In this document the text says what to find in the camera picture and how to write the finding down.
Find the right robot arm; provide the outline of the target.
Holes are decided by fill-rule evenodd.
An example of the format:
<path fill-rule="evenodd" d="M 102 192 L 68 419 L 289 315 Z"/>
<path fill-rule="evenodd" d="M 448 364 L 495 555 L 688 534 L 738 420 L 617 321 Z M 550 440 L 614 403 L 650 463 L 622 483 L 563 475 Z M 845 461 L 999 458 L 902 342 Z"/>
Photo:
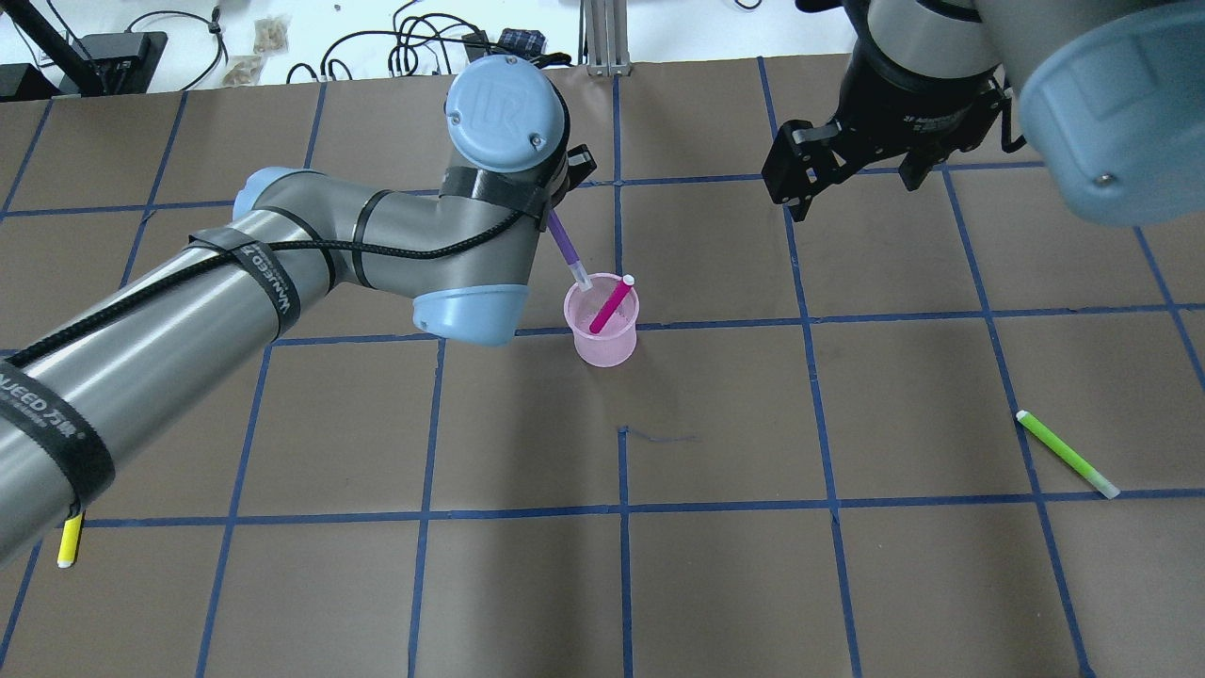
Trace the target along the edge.
<path fill-rule="evenodd" d="M 856 29 L 831 119 L 784 120 L 762 179 L 792 218 L 899 159 L 907 190 L 991 129 L 1041 155 L 1072 214 L 1150 226 L 1203 210 L 1200 1 L 800 1 Z"/>

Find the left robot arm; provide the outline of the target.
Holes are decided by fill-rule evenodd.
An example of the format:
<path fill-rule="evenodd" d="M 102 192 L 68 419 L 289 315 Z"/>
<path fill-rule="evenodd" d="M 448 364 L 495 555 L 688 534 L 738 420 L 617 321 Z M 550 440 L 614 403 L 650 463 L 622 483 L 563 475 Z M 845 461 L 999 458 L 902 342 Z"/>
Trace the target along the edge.
<path fill-rule="evenodd" d="M 415 328 L 439 338 L 509 343 L 546 220 L 595 164 L 570 146 L 554 82 L 521 57 L 471 63 L 442 113 L 452 153 L 435 196 L 258 170 L 225 226 L 2 360 L 4 562 L 86 512 L 343 283 L 408 297 Z"/>

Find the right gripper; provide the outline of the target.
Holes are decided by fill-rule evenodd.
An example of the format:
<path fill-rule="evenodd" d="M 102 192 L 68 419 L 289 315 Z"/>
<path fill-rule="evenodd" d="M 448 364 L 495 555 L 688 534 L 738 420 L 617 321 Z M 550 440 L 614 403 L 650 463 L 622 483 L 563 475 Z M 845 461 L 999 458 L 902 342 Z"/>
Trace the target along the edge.
<path fill-rule="evenodd" d="M 909 72 L 870 39 L 857 39 L 831 120 L 784 120 L 762 179 L 794 223 L 809 217 L 821 191 L 848 179 L 844 163 L 868 166 L 903 155 L 901 184 L 916 191 L 953 152 L 977 149 L 1007 105 L 994 73 L 945 79 Z"/>

